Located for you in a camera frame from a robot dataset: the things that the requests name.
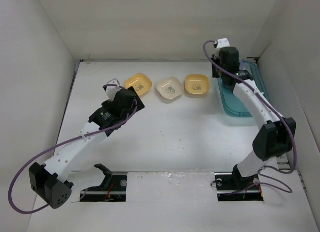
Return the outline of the yellow panda plate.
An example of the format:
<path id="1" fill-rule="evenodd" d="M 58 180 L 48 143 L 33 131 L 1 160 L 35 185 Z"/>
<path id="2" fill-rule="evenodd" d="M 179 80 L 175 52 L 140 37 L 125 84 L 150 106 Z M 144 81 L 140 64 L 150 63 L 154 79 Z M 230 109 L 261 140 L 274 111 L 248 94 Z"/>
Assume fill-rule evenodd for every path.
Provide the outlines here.
<path id="1" fill-rule="evenodd" d="M 124 82 L 126 88 L 133 87 L 139 96 L 146 94 L 152 85 L 151 79 L 144 73 L 137 73 Z"/>
<path id="2" fill-rule="evenodd" d="M 185 89 L 194 95 L 205 95 L 210 90 L 210 82 L 204 74 L 189 74 L 185 77 Z"/>

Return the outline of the cream panda plate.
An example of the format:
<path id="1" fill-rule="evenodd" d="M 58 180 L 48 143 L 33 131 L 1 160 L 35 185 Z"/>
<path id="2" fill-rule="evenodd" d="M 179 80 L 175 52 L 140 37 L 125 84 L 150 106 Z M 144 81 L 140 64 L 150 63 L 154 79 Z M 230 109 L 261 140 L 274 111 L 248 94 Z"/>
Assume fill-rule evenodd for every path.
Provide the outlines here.
<path id="1" fill-rule="evenodd" d="M 156 89 L 160 95 L 167 100 L 173 100 L 179 97 L 185 90 L 182 82 L 174 76 L 167 77 L 157 82 Z"/>

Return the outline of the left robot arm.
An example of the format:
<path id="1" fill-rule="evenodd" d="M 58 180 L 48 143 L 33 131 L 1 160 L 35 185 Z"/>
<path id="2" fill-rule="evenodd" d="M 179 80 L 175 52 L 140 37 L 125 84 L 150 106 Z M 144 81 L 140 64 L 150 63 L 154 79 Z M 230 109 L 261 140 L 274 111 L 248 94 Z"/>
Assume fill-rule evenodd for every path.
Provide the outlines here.
<path id="1" fill-rule="evenodd" d="M 88 119 L 79 138 L 68 142 L 55 156 L 43 164 L 35 162 L 29 168 L 32 190 L 51 208 L 58 209 L 71 197 L 72 190 L 97 187 L 109 189 L 113 173 L 102 164 L 73 173 L 95 144 L 108 138 L 133 115 L 145 107 L 134 87 L 116 87 L 113 99 L 104 101 Z"/>

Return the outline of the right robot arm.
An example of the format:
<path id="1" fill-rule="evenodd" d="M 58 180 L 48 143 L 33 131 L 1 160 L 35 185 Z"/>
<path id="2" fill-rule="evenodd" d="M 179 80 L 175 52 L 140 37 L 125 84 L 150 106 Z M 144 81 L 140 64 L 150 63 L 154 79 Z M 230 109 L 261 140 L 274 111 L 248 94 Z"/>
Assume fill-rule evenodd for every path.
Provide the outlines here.
<path id="1" fill-rule="evenodd" d="M 246 106 L 255 119 L 259 132 L 252 142 L 252 152 L 235 165 L 229 181 L 236 192 L 245 190 L 270 159 L 293 151 L 293 166 L 297 165 L 295 132 L 297 123 L 285 118 L 264 97 L 253 76 L 240 68 L 239 51 L 225 46 L 213 55 L 212 76 L 223 84 Z"/>

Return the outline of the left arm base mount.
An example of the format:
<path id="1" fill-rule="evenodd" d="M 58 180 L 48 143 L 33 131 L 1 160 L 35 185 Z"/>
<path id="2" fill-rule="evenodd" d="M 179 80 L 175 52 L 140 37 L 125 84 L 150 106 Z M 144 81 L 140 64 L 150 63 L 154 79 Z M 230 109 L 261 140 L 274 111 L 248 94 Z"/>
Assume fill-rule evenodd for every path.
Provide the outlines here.
<path id="1" fill-rule="evenodd" d="M 94 166 L 103 172 L 104 179 L 99 186 L 89 187 L 80 194 L 80 202 L 126 202 L 127 172 L 113 173 L 102 164 Z"/>

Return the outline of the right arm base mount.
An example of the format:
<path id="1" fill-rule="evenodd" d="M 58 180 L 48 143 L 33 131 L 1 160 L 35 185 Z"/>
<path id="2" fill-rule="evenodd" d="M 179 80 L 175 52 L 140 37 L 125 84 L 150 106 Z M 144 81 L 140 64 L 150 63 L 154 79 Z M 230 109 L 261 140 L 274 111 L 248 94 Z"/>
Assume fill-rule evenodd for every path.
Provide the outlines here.
<path id="1" fill-rule="evenodd" d="M 211 187 L 217 191 L 219 202 L 264 201 L 260 185 L 254 180 L 258 175 L 242 177 L 237 166 L 232 172 L 215 172 Z"/>

